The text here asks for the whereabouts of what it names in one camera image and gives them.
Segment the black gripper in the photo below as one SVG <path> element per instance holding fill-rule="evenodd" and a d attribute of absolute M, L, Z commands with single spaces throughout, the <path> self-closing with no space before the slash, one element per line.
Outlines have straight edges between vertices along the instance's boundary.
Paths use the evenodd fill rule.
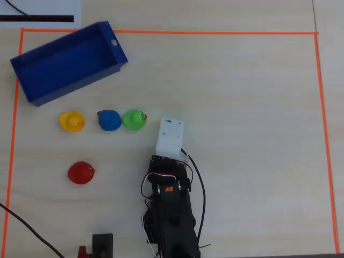
<path fill-rule="evenodd" d="M 148 167 L 148 180 L 153 184 L 166 184 L 179 181 L 181 187 L 191 188 L 191 178 L 188 177 L 191 166 L 181 160 L 152 155 Z"/>

